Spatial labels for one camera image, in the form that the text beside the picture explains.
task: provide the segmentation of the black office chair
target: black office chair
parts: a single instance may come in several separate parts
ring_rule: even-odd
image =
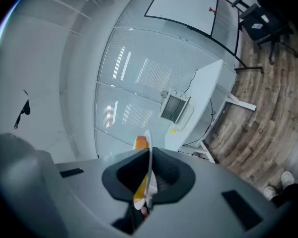
[[[240,15],[240,18],[243,19],[243,21],[240,22],[240,26],[245,27],[249,37],[253,41],[258,41],[257,45],[260,49],[261,44],[271,42],[269,52],[269,63],[271,65],[274,64],[272,56],[276,43],[281,43],[298,58],[298,52],[280,40],[280,37],[284,34],[294,34],[288,23],[280,20],[264,7],[259,7],[257,4],[253,4],[249,7],[242,0],[236,0],[232,4],[232,7],[236,7],[238,3],[247,9]]]

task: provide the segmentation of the yellow object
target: yellow object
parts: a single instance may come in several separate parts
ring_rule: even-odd
[[[146,140],[146,137],[137,136],[135,149],[144,149],[144,148],[149,148],[149,144]],[[148,178],[148,174],[146,174],[145,178],[143,179],[142,183],[140,184],[139,188],[137,189],[134,195],[134,203],[137,203],[138,201],[142,200],[145,197],[147,178]]]

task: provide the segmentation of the black frame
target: black frame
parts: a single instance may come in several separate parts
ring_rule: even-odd
[[[216,6],[215,14],[214,14],[214,21],[213,21],[213,26],[212,26],[212,30],[211,30],[211,35],[209,35],[209,34],[203,32],[203,31],[201,31],[201,30],[199,30],[199,29],[197,29],[197,28],[194,28],[194,27],[192,27],[192,26],[189,26],[189,25],[187,25],[187,24],[178,22],[178,21],[176,21],[176,20],[167,19],[167,18],[163,18],[163,17],[147,16],[147,13],[148,13],[148,11],[149,11],[151,5],[153,4],[153,2],[154,2],[154,0],[152,0],[152,2],[150,3],[150,5],[149,5],[147,11],[145,12],[145,15],[144,15],[145,17],[148,17],[148,18],[159,18],[159,19],[163,19],[163,20],[171,21],[171,22],[174,22],[174,23],[178,23],[178,24],[184,25],[184,26],[186,26],[187,28],[189,28],[189,29],[191,29],[191,30],[193,30],[193,31],[195,31],[195,32],[197,32],[197,33],[199,33],[199,34],[202,34],[203,36],[205,36],[205,37],[211,39],[212,41],[214,41],[215,43],[217,43],[218,45],[220,45],[222,48],[224,48],[226,51],[228,51],[232,56],[235,57],[235,59],[237,59],[237,60],[242,64],[242,66],[243,66],[242,68],[235,68],[235,69],[234,69],[236,73],[238,73],[240,70],[246,70],[246,69],[260,69],[260,70],[261,70],[261,73],[262,73],[262,74],[264,73],[264,72],[263,72],[263,67],[261,67],[261,66],[247,67],[247,65],[244,64],[244,62],[243,62],[239,57],[237,57],[237,55],[236,55],[236,53],[237,53],[237,46],[238,46],[238,39],[239,39],[239,31],[240,31],[240,25],[239,25],[239,12],[242,11],[241,9],[237,8],[237,9],[238,9],[237,40],[236,40],[236,44],[235,44],[235,51],[234,51],[234,53],[233,53],[233,52],[232,52],[230,49],[228,49],[225,45],[223,45],[222,43],[220,43],[219,41],[217,41],[216,39],[214,39],[214,38],[212,37],[212,34],[213,34],[213,27],[214,27],[215,18],[216,18],[216,15],[217,15],[217,10],[218,10],[219,0],[217,0],[217,6]]]

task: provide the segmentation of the shoe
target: shoe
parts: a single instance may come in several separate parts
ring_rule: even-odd
[[[283,189],[285,189],[287,186],[292,185],[295,183],[295,178],[292,175],[292,173],[285,171],[282,174],[282,185]]]
[[[267,186],[265,189],[264,189],[264,196],[268,199],[268,200],[272,200],[272,198],[274,196],[277,196],[277,193],[276,193],[276,190],[271,187],[271,186]]]

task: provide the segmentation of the white desk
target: white desk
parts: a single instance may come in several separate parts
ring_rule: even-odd
[[[218,0],[154,0],[146,17],[163,18],[212,35]]]
[[[172,151],[179,151],[181,149],[185,141],[188,139],[188,137],[190,136],[190,134],[192,133],[192,131],[200,121],[215,89],[218,92],[221,92],[223,96],[222,98],[223,103],[219,108],[219,110],[214,110],[216,111],[216,115],[214,117],[214,120],[211,123],[211,126],[208,132],[211,131],[217,119],[220,117],[220,114],[222,112],[221,110],[224,108],[224,105],[226,102],[230,102],[251,110],[256,109],[255,105],[240,101],[235,96],[233,96],[227,89],[225,89],[223,86],[219,84],[219,76],[222,71],[222,67],[223,67],[223,60],[219,60],[197,70],[195,77],[193,78],[191,85],[187,91],[187,94],[191,97],[188,104],[193,108],[193,113],[182,130],[176,130],[176,132],[168,131],[166,133],[164,137],[165,149],[172,150]],[[208,117],[210,120],[209,122],[205,122],[204,131],[200,131],[201,137],[204,134],[207,126],[211,122],[211,116],[208,116]],[[175,124],[171,124],[170,128],[171,129],[176,128]],[[188,153],[188,150],[200,152],[200,153],[206,154],[209,160],[214,161],[209,151],[207,150],[207,148],[202,142],[202,140],[207,135],[208,134],[206,133],[203,138],[201,138],[196,142],[196,145],[201,145],[202,149],[188,145],[188,146],[183,146],[184,152]]]

